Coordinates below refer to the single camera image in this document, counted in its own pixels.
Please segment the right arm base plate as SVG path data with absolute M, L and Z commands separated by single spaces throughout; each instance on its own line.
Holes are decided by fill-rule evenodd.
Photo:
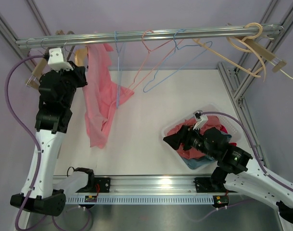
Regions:
M 229 192 L 222 182 L 216 182 L 211 177 L 195 177 L 193 183 L 197 193 L 226 193 Z

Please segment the light blue wire hanger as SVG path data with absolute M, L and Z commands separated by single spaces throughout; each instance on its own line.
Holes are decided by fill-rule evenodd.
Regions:
M 143 87 L 143 92 L 148 93 L 157 86 L 163 84 L 167 81 L 170 77 L 175 75 L 180 70 L 184 69 L 185 67 L 189 66 L 195 60 L 197 60 L 200 56 L 207 52 L 207 48 L 211 48 L 213 45 L 213 41 L 209 40 L 203 43 L 202 45 L 198 44 L 198 39 L 192 39 L 193 42 L 185 42 L 182 41 L 177 42 L 176 35 L 179 35 L 182 32 L 186 32 L 186 29 L 179 29 L 173 35 L 173 42 L 174 48 L 170 55 L 168 55 L 159 67 L 156 69 L 153 77 L 145 84 Z M 168 68 L 168 64 L 176 64 L 175 67 L 172 68 L 170 74 L 167 74 L 164 77 L 158 78 L 158 75 L 161 71 L 165 68 Z

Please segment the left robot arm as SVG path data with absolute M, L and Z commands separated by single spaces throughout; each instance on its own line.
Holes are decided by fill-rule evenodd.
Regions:
M 53 174 L 61 144 L 72 116 L 71 104 L 78 88 L 87 85 L 85 68 L 72 61 L 40 78 L 39 105 L 32 135 L 35 149 L 30 170 L 21 192 L 10 204 L 27 212 L 59 216 L 66 198 L 79 190 L 95 188 L 94 171 L 77 167 L 66 179 L 53 184 Z

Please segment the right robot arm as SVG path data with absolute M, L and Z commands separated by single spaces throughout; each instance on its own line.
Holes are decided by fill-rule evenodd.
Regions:
M 230 145 L 227 137 L 216 128 L 201 135 L 189 126 L 182 126 L 163 140 L 174 150 L 179 147 L 195 149 L 215 159 L 217 167 L 210 177 L 213 190 L 247 195 L 275 209 L 293 224 L 293 183 L 286 180 L 279 183 L 276 174 L 266 171 L 248 152 Z

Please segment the magenta t shirt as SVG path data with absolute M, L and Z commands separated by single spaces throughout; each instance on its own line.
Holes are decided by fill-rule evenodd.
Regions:
M 223 125 L 221 125 L 221 127 L 220 127 L 220 131 L 223 132 L 223 133 L 225 133 L 225 134 L 228 134 L 227 129 L 226 129 L 225 126 L 223 126 Z

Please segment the pink wire hanger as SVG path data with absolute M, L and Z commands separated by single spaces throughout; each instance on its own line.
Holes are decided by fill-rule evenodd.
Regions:
M 136 83 L 136 80 L 140 74 L 140 72 L 142 71 L 143 67 L 145 66 L 145 64 L 147 63 L 147 61 L 149 60 L 150 56 L 151 56 L 151 53 L 160 49 L 161 47 L 165 46 L 166 44 L 169 44 L 172 40 L 169 39 L 168 41 L 162 43 L 161 45 L 153 48 L 153 49 L 150 49 L 149 46 L 146 44 L 145 40 L 144 40 L 144 37 L 147 35 L 147 34 L 154 34 L 154 31 L 153 30 L 147 30 L 145 31 L 142 36 L 141 36 L 141 42 L 142 44 L 144 45 L 145 49 L 147 50 L 147 55 L 145 56 L 142 64 L 140 65 L 137 73 L 135 74 L 133 80 L 132 80 L 132 83 L 128 86 L 127 88 L 127 91 L 125 94 L 129 94 L 129 92 L 134 92 L 134 90 L 155 70 L 156 67 L 158 67 L 160 64 L 163 63 L 164 59 L 168 57 L 168 55 L 170 55 L 172 53 L 173 50 L 170 50 L 166 55 L 165 57 L 162 58 L 162 60 L 160 60 L 156 65 L 155 67 L 153 67 L 149 72 L 148 74 L 146 74 L 135 86 L 134 84 Z

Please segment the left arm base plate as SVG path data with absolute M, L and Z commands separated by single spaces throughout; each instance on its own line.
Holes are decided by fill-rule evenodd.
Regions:
M 111 186 L 111 178 L 109 177 L 94 177 L 89 180 L 87 185 L 79 189 L 78 193 L 109 193 Z

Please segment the light pink t shirt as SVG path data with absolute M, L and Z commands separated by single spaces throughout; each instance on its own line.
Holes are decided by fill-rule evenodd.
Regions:
M 111 80 L 112 65 L 108 44 L 88 46 L 87 86 L 83 88 L 86 105 L 85 124 L 90 147 L 104 148 L 116 113 L 118 85 Z

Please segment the wooden hanger with shirt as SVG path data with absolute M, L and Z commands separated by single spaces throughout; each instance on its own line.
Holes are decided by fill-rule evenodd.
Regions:
M 88 52 L 87 47 L 76 50 L 75 56 L 74 56 L 75 65 L 76 66 L 85 66 L 84 62 L 88 58 L 88 53 L 89 52 Z

